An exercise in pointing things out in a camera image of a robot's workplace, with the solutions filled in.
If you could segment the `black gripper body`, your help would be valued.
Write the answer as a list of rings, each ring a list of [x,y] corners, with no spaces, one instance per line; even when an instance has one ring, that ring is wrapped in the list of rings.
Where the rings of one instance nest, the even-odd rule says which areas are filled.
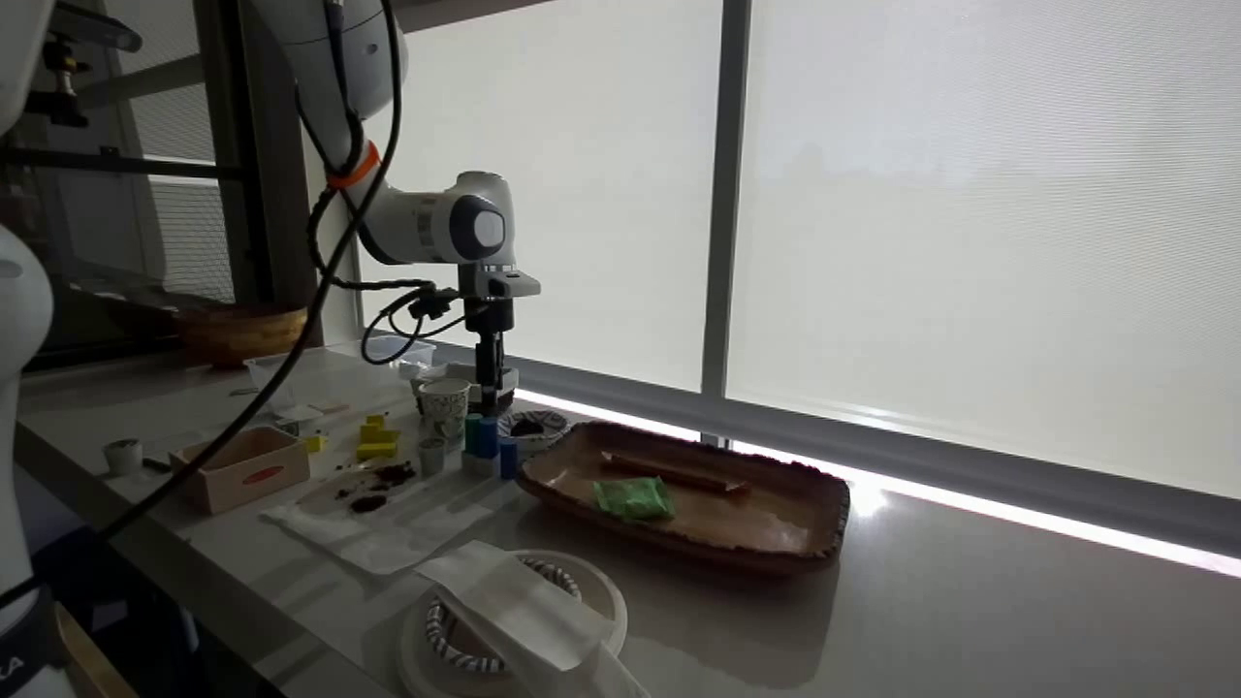
[[[477,348],[474,348],[477,410],[500,414],[510,404],[510,392],[505,383],[505,334],[510,330],[510,303],[470,298],[466,330],[477,337]]]

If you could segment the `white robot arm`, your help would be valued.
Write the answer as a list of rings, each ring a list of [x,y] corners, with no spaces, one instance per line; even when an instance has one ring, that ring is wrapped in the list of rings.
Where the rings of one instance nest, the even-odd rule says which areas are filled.
[[[403,118],[403,69],[406,52],[398,39],[396,0],[253,0],[263,29],[276,33],[276,43],[289,66],[298,118],[319,139],[319,158],[324,166],[324,203],[359,199],[355,214],[343,224],[343,240],[363,234],[363,249],[382,265],[453,265],[456,298],[474,322],[481,305],[505,305],[519,296],[540,296],[540,284],[515,272],[510,237],[515,214],[508,183],[493,172],[460,172],[451,192],[415,193],[387,187],[387,172],[398,143]],[[50,35],[54,0],[5,0],[5,39],[0,39],[0,74],[5,74],[5,134],[25,109],[36,82],[36,53]],[[359,119],[391,105],[387,143],[375,147],[363,139]],[[205,471],[205,458],[219,455],[239,426],[281,387],[298,355],[306,355],[319,311],[329,296],[337,272],[337,252],[323,272],[323,284],[311,296],[311,320],[298,334],[289,358],[259,387],[259,395],[165,486],[146,493],[141,506],[129,506],[117,521],[99,528],[99,541],[112,541],[141,525],[155,506],[169,499],[191,475]],[[16,406],[18,377],[46,342],[54,320],[50,276],[40,256],[5,224],[0,234],[0,406],[5,406],[5,517],[18,528],[16,493],[11,493],[11,458],[16,458]],[[474,355],[474,387],[481,414],[500,414],[510,395],[505,377],[505,334],[477,330]]]

